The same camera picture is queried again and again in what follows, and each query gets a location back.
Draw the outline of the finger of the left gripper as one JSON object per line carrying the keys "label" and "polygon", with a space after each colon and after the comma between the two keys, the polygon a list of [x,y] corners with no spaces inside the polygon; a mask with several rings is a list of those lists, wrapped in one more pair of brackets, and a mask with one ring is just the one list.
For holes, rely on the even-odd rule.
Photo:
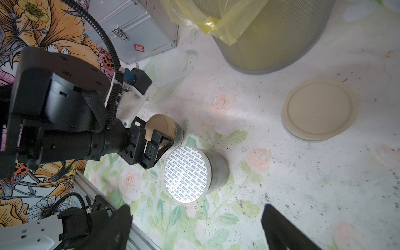
{"label": "finger of the left gripper", "polygon": [[159,130],[154,130],[151,140],[150,149],[155,150],[156,156],[163,156],[173,145],[175,140]]}

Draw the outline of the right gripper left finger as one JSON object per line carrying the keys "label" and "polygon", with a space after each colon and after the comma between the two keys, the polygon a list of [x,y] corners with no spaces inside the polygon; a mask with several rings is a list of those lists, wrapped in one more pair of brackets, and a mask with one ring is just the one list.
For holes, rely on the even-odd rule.
{"label": "right gripper left finger", "polygon": [[75,250],[125,250],[131,227],[130,207],[123,205],[75,247]]}

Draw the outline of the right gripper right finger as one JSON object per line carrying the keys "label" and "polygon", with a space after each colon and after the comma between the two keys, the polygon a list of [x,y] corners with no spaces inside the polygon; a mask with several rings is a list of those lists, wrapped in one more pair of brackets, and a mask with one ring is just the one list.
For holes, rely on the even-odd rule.
{"label": "right gripper right finger", "polygon": [[321,249],[271,204],[265,205],[261,224],[270,250]]}

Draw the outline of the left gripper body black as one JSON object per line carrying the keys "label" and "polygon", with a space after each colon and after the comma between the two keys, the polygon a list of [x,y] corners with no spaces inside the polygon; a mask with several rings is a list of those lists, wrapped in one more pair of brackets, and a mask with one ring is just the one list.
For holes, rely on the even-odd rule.
{"label": "left gripper body black", "polygon": [[130,128],[123,127],[127,131],[125,148],[119,152],[119,156],[130,166],[139,164],[145,170],[153,168],[158,161],[158,151],[162,143],[162,133],[154,129],[150,133],[151,138],[147,140],[146,122],[140,118],[135,118]]}

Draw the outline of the clear jar beige lid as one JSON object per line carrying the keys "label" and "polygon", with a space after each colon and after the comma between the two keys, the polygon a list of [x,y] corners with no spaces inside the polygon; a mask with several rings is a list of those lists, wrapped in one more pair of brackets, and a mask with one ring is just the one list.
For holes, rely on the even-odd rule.
{"label": "clear jar beige lid", "polygon": [[154,130],[158,130],[163,134],[174,139],[174,144],[171,150],[179,147],[183,141],[184,132],[182,127],[175,122],[171,117],[164,114],[153,115],[145,125],[145,139],[150,141]]}

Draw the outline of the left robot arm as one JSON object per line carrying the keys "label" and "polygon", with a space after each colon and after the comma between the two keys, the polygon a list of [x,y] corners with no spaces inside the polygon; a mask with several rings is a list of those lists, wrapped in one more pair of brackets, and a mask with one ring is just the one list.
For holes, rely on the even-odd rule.
{"label": "left robot arm", "polygon": [[137,114],[157,92],[140,69],[124,69],[116,120],[107,125],[110,80],[90,63],[61,53],[22,50],[15,81],[1,87],[1,178],[17,164],[37,170],[71,159],[99,160],[116,153],[129,165],[152,168],[170,149],[172,135],[154,129]]}

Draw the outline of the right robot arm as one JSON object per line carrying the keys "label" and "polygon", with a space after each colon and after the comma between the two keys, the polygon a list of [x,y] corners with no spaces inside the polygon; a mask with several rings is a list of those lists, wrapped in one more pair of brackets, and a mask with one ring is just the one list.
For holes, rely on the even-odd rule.
{"label": "right robot arm", "polygon": [[[50,207],[53,211],[75,196],[80,207],[38,221],[1,228],[2,250],[155,250],[157,247],[131,225],[129,207],[114,209],[97,195],[94,200],[79,193],[62,197]],[[261,224],[271,250],[317,250],[319,247],[267,204]]]}

